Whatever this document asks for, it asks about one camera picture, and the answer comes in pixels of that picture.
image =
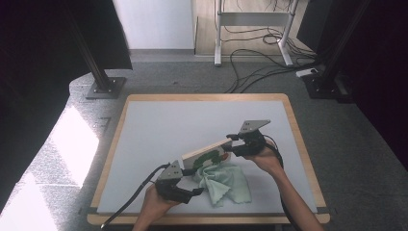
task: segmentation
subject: wooden block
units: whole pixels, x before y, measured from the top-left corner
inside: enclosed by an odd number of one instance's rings
[[[231,154],[225,152],[222,146],[231,145],[231,142],[231,139],[226,139],[184,154],[182,156],[184,169],[198,169],[228,161]]]

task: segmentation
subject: wooden frame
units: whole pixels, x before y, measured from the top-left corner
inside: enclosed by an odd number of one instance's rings
[[[323,195],[321,194],[318,179],[315,175],[312,163],[309,158],[305,143],[300,134],[300,130],[297,126],[296,119],[294,117],[293,109],[290,104],[289,98],[286,94],[282,93],[265,93],[265,94],[132,94],[126,100],[126,104],[123,108],[120,121],[117,125],[115,136],[111,144],[111,148],[108,153],[107,160],[105,162],[101,177],[99,179],[98,186],[96,188],[93,200],[90,204],[88,213],[88,222],[95,225],[100,225],[105,222],[109,216],[99,215],[96,213],[96,209],[99,206],[102,192],[105,188],[106,181],[111,169],[111,163],[114,158],[117,143],[119,141],[120,133],[123,127],[123,123],[126,117],[127,107],[131,101],[282,101],[285,107],[286,114],[288,115],[289,123],[293,131],[294,139],[305,168],[305,173],[309,181],[312,193],[315,199],[318,213],[317,219],[321,223],[327,223],[330,220],[326,203]],[[112,224],[133,224],[138,217],[136,216],[119,216]],[[265,214],[253,214],[253,215],[166,215],[154,224],[163,225],[182,225],[182,224],[266,224],[266,223],[289,223],[288,219],[282,215],[265,215]]]

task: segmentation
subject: light green towel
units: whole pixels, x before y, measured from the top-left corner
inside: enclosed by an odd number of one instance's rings
[[[201,167],[192,178],[200,188],[208,190],[215,207],[223,206],[223,198],[229,197],[236,203],[252,201],[251,192],[240,167],[222,163]]]

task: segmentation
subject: person's left hand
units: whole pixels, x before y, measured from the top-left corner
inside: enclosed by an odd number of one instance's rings
[[[151,222],[161,218],[171,207],[178,204],[180,204],[180,202],[164,200],[161,196],[159,196],[154,184],[149,186],[144,196],[140,215],[133,230],[146,229]]]

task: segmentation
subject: black metal stand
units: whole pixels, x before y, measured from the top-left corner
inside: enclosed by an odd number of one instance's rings
[[[90,87],[89,93],[86,99],[115,99],[118,97],[120,90],[126,78],[124,77],[114,77],[108,78],[105,73],[105,70],[101,68],[95,58],[90,52],[87,42],[82,36],[81,31],[75,21],[72,12],[69,10],[69,6],[66,4],[65,0],[60,0],[60,3],[63,8],[64,16],[68,22],[69,29],[72,36],[74,36],[75,41],[78,45],[78,48],[81,51],[82,56],[84,57],[85,62],[87,63],[90,72],[95,79],[95,82]]]
[[[336,81],[341,69],[341,58],[344,52],[345,45],[349,41],[354,29],[363,16],[366,8],[369,6],[370,0],[363,0],[356,14],[353,16],[350,25],[344,31],[339,44],[334,49],[333,55],[328,62],[326,69],[321,75],[304,76],[306,89],[311,98],[316,99],[338,99],[339,101],[351,100],[351,96],[346,92],[341,92]]]

